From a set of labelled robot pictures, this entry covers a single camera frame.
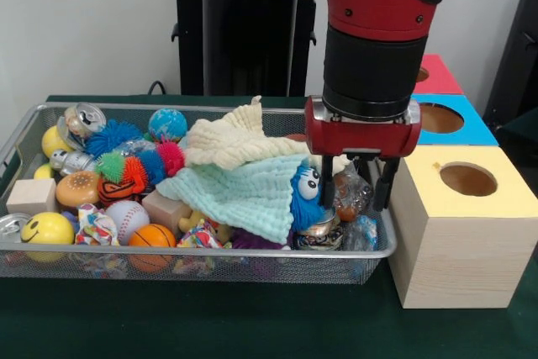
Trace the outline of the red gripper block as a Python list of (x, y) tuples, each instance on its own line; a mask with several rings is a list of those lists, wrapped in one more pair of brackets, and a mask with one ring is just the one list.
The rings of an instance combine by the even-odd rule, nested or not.
[(388, 207), (393, 181), (399, 167), (399, 157), (412, 153), (421, 131), (419, 104), (412, 100), (401, 118), (392, 121), (369, 122), (341, 117), (329, 111), (322, 98), (310, 97), (304, 106), (305, 134), (309, 150), (322, 156), (320, 205), (331, 208), (335, 197), (333, 157), (343, 154), (367, 154), (395, 157), (383, 161), (377, 179), (373, 208)]

